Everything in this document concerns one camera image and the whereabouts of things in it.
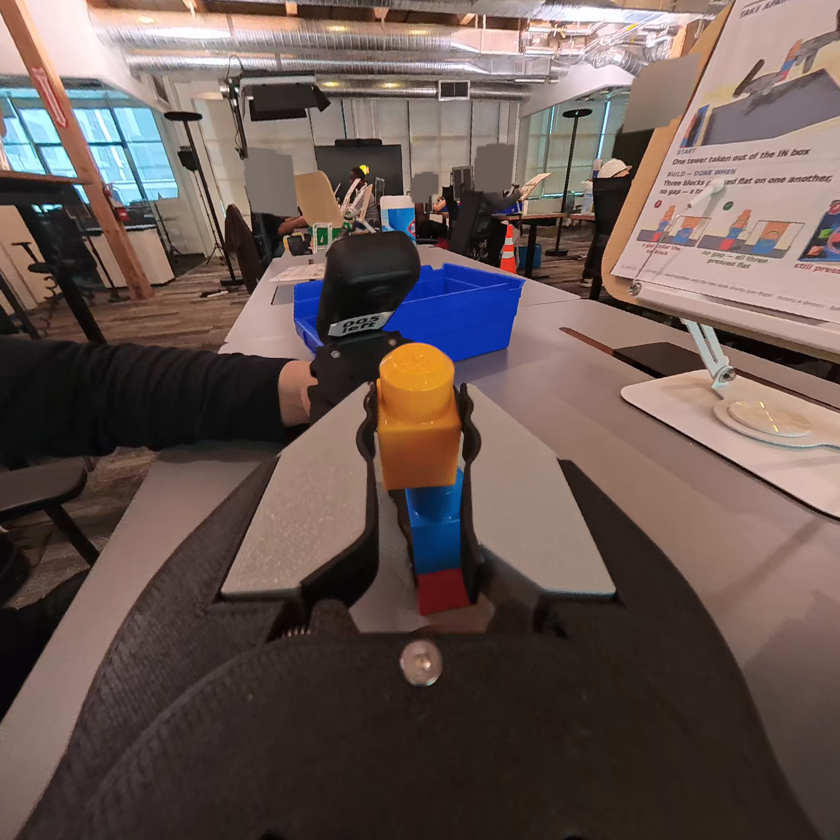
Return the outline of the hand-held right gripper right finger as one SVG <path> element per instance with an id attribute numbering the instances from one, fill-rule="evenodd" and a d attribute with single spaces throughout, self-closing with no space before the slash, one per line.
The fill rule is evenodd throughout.
<path id="1" fill-rule="evenodd" d="M 462 396 L 480 593 L 494 605 L 613 599 L 616 585 L 557 455 L 476 385 L 464 384 Z"/>

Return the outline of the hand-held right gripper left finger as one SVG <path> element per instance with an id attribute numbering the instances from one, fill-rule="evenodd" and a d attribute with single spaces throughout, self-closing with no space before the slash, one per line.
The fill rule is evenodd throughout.
<path id="1" fill-rule="evenodd" d="M 280 454 L 221 588 L 233 601 L 359 601 L 379 570 L 371 385 Z"/>

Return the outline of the blue plastic bin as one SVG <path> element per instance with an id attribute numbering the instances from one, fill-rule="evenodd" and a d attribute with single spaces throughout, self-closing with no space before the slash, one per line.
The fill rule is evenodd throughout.
<path id="1" fill-rule="evenodd" d="M 421 268 L 419 279 L 394 311 L 341 318 L 328 339 L 369 338 L 397 332 L 443 351 L 454 362 L 508 347 L 524 279 L 507 272 L 445 263 Z"/>

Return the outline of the blue mega block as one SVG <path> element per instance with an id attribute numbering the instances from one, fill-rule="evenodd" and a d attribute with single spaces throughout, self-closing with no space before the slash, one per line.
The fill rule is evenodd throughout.
<path id="1" fill-rule="evenodd" d="M 452 485 L 404 491 L 416 575 L 460 567 L 463 480 L 463 470 L 457 468 Z"/>

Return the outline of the red mega block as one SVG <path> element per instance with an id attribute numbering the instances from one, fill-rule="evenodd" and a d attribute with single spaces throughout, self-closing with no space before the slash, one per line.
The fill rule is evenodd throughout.
<path id="1" fill-rule="evenodd" d="M 421 573 L 416 577 L 416 603 L 421 616 L 431 616 L 471 606 L 461 569 Z"/>

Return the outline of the yellow mega block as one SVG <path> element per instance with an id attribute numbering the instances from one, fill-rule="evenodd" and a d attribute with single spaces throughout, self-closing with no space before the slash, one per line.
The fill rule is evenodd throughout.
<path id="1" fill-rule="evenodd" d="M 398 346 L 382 360 L 376 390 L 384 488 L 453 486 L 461 421 L 452 360 L 427 343 Z"/>

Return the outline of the person's left forearm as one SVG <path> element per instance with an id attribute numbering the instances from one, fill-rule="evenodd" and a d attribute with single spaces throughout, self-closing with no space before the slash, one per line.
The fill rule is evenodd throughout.
<path id="1" fill-rule="evenodd" d="M 277 383 L 291 360 L 141 344 L 1 339 L 1 451 L 21 459 L 205 440 L 285 445 Z"/>

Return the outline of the person's left hand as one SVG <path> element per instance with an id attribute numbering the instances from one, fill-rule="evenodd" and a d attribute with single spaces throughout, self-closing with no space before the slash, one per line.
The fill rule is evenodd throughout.
<path id="1" fill-rule="evenodd" d="M 278 376 L 277 391 L 280 418 L 285 427 L 299 427 L 310 423 L 310 388 L 318 381 L 312 375 L 310 362 L 289 360 Z"/>

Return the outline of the blue white wipes canister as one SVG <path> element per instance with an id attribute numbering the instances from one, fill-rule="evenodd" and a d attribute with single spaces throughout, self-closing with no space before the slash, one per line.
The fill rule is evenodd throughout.
<path id="1" fill-rule="evenodd" d="M 384 195 L 380 201 L 382 232 L 399 232 L 416 242 L 415 202 L 409 194 Z"/>

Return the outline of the large black display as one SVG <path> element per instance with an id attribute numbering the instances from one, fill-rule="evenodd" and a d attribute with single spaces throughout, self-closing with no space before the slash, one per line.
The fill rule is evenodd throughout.
<path id="1" fill-rule="evenodd" d="M 323 172 L 342 201 L 353 182 L 352 169 L 366 168 L 368 183 L 384 182 L 385 195 L 405 193 L 403 179 L 403 147 L 399 143 L 340 143 L 317 145 L 314 148 L 318 170 Z"/>

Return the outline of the wooden document stand white base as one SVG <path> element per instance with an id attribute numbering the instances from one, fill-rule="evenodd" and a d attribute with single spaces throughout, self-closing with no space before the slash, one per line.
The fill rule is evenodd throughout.
<path id="1" fill-rule="evenodd" d="M 838 362 L 838 322 L 799 318 L 790 313 L 684 293 L 613 274 L 659 168 L 735 2 L 699 37 L 688 54 L 688 98 L 679 115 L 657 128 L 637 169 L 604 254 L 605 286 L 617 300 L 677 316 L 701 358 L 698 371 L 630 385 L 622 397 L 647 415 L 674 428 L 816 511 L 838 518 L 838 409 L 820 407 L 736 371 L 717 330 L 761 340 L 786 350 Z"/>

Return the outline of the black standing desk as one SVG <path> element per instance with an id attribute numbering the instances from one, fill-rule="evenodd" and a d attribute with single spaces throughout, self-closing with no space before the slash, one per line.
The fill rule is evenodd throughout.
<path id="1" fill-rule="evenodd" d="M 70 214 L 81 207 L 77 181 L 55 175 L 1 172 L 1 205 L 15 207 L 32 235 L 41 259 L 28 269 L 52 277 L 90 343 L 107 344 L 76 279 L 95 269 L 84 244 L 84 228 Z"/>

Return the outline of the laminated instruction sheet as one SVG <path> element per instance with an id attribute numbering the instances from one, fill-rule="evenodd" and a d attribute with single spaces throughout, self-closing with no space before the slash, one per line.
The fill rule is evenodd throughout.
<path id="1" fill-rule="evenodd" d="M 838 1 L 735 2 L 613 274 L 838 322 Z"/>

